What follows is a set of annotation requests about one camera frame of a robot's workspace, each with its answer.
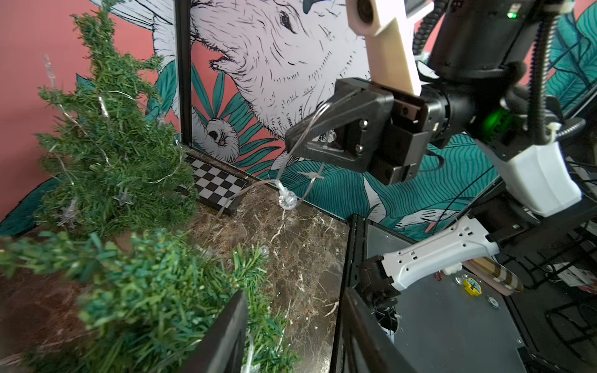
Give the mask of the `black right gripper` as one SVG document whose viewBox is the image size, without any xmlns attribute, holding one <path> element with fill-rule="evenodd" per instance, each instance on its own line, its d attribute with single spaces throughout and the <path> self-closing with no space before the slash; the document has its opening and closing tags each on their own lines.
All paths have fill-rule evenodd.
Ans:
<svg viewBox="0 0 597 373">
<path fill-rule="evenodd" d="M 333 96 L 289 128 L 285 145 L 292 155 L 357 173 L 370 164 L 382 184 L 403 183 L 418 175 L 447 106 L 438 90 L 414 96 L 364 79 L 338 79 Z"/>
</svg>

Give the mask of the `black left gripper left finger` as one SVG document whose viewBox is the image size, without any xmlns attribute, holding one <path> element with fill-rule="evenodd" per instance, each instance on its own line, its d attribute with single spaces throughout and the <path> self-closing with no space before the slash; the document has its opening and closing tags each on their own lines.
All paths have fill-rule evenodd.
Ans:
<svg viewBox="0 0 597 373">
<path fill-rule="evenodd" d="M 247 326 L 248 301 L 245 292 L 239 290 L 179 372 L 241 372 Z"/>
</svg>

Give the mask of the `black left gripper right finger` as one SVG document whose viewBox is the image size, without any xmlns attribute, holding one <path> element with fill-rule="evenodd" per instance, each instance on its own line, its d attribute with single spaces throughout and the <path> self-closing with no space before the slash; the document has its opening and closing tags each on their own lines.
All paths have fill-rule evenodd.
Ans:
<svg viewBox="0 0 597 373">
<path fill-rule="evenodd" d="M 383 332 L 356 290 L 341 300 L 343 372 L 413 372 L 414 368 Z"/>
</svg>

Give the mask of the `large green christmas tree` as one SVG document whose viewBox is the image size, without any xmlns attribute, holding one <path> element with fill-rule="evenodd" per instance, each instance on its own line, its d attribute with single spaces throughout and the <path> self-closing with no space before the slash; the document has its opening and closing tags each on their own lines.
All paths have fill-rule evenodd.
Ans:
<svg viewBox="0 0 597 373">
<path fill-rule="evenodd" d="M 1 249 L 4 275 L 60 274 L 85 288 L 78 316 L 90 335 L 56 352 L 29 353 L 24 363 L 35 372 L 175 372 L 236 292 L 248 301 L 243 365 L 291 372 L 297 357 L 284 344 L 283 314 L 270 308 L 266 267 L 259 246 L 238 246 L 224 259 L 162 229 L 134 235 L 129 252 L 96 235 L 66 233 Z"/>
</svg>

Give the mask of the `small green christmas tree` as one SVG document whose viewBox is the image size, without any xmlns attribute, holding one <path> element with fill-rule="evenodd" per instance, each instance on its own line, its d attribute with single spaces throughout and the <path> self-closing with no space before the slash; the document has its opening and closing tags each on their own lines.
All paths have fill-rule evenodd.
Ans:
<svg viewBox="0 0 597 373">
<path fill-rule="evenodd" d="M 175 229 L 196 209 L 186 151 L 163 120 L 161 96 L 143 79 L 161 58 L 138 59 L 114 45 L 114 1 L 102 1 L 74 25 L 88 51 L 90 75 L 66 92 L 51 84 L 39 96 L 58 111 L 53 133 L 37 139 L 43 165 L 57 181 L 37 222 L 75 235 L 104 238 L 130 231 Z"/>
</svg>

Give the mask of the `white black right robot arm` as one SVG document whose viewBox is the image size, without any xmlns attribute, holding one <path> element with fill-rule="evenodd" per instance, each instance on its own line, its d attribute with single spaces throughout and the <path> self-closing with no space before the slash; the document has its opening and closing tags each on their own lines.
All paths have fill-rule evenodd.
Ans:
<svg viewBox="0 0 597 373">
<path fill-rule="evenodd" d="M 349 1 L 369 79 L 338 79 L 330 99 L 291 127 L 293 155 L 413 180 L 430 147 L 470 136 L 500 179 L 448 227 L 359 267 L 356 292 L 384 309 L 415 282 L 501 250 L 538 248 L 555 226 L 589 217 L 560 141 L 585 121 L 547 92 L 550 50 L 572 1 Z"/>
</svg>

